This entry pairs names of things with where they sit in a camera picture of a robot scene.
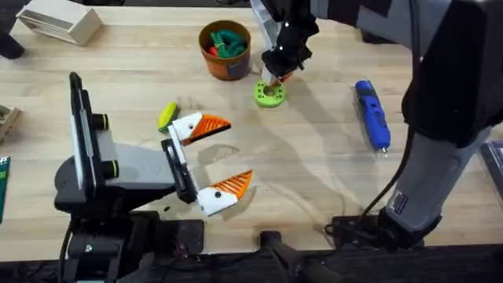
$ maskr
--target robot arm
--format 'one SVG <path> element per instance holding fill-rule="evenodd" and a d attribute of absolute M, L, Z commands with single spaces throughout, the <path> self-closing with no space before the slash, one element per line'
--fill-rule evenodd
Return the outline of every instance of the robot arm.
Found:
<path fill-rule="evenodd" d="M 311 56 L 305 42 L 318 32 L 316 17 L 412 46 L 409 1 L 263 0 L 263 5 L 283 22 L 276 45 L 263 54 L 278 78 L 302 68 Z M 503 34 L 497 32 L 503 3 L 424 0 L 417 5 L 423 60 L 402 102 L 413 132 L 409 159 L 373 227 L 374 244 L 389 249 L 411 247 L 437 226 L 461 172 L 503 118 Z"/>

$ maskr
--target wooden table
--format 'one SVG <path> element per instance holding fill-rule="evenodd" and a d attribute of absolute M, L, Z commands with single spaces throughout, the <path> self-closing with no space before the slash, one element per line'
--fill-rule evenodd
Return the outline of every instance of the wooden table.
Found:
<path fill-rule="evenodd" d="M 328 220 L 359 213 L 395 172 L 406 133 L 400 101 L 410 80 L 409 52 L 401 46 L 366 45 L 352 28 L 319 20 L 321 33 L 309 40 L 314 55 L 288 82 L 288 100 L 264 109 L 252 97 L 263 39 L 250 9 L 96 10 L 106 26 L 86 47 L 16 23 L 13 37 L 26 56 L 0 58 L 1 103 L 23 111 L 0 145 L 0 156 L 13 158 L 0 260 L 55 259 L 60 249 L 69 217 L 53 207 L 53 178 L 72 152 L 70 71 L 82 76 L 94 111 L 110 115 L 116 142 L 161 150 L 165 136 L 156 120 L 170 101 L 179 103 L 181 115 L 202 111 L 232 122 L 231 130 L 185 153 L 202 185 L 254 169 L 243 201 L 211 218 L 176 196 L 144 208 L 165 219 L 204 219 L 205 252 L 251 251 L 261 230 L 281 231 L 295 248 L 329 248 L 321 232 Z M 201 28 L 220 19 L 251 32 L 252 74 L 233 83 L 207 72 L 196 44 Z M 364 78 L 373 81 L 386 109 L 393 137 L 388 158 L 370 152 L 354 109 L 351 87 Z M 492 135 L 501 138 L 503 131 Z M 472 158 L 427 243 L 503 242 L 495 192 L 480 157 Z M 166 206 L 171 209 L 163 212 Z"/>

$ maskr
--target white object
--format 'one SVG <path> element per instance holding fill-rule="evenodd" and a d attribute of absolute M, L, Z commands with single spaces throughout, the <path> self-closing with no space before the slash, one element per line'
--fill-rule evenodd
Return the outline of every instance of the white object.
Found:
<path fill-rule="evenodd" d="M 182 142 L 190 138 L 190 135 L 202 119 L 203 113 L 196 112 L 173 121 L 173 128 L 176 130 L 179 141 Z"/>
<path fill-rule="evenodd" d="M 17 19 L 34 33 L 80 46 L 103 24 L 93 9 L 67 0 L 32 0 Z"/>
<path fill-rule="evenodd" d="M 197 192 L 197 203 L 206 215 L 211 216 L 223 209 L 237 204 L 237 197 L 232 193 L 207 187 Z"/>
<path fill-rule="evenodd" d="M 261 0 L 250 0 L 250 4 L 257 24 L 262 32 L 262 36 L 265 39 L 266 49 L 271 50 L 276 45 L 277 36 L 280 33 L 282 23 L 274 21 Z M 262 68 L 262 80 L 269 85 L 275 79 L 276 78 L 274 78 L 264 65 Z"/>

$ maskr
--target blue object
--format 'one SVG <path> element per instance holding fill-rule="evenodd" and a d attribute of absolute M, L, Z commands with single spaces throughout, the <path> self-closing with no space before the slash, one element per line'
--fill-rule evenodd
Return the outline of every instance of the blue object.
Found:
<path fill-rule="evenodd" d="M 370 143 L 375 150 L 381 149 L 386 152 L 391 144 L 391 133 L 377 93 L 370 81 L 359 81 L 354 87 Z"/>

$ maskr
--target yellow object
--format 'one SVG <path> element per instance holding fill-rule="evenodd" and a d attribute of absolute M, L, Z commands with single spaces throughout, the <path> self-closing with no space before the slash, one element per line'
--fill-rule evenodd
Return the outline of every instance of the yellow object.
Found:
<path fill-rule="evenodd" d="M 116 160 L 112 161 L 112 166 L 113 166 L 113 177 L 114 178 L 119 177 L 119 176 L 117 176 L 117 161 Z"/>
<path fill-rule="evenodd" d="M 166 108 L 160 113 L 159 120 L 157 121 L 157 130 L 161 133 L 167 133 L 167 125 L 176 119 L 180 109 L 174 102 L 167 104 Z"/>

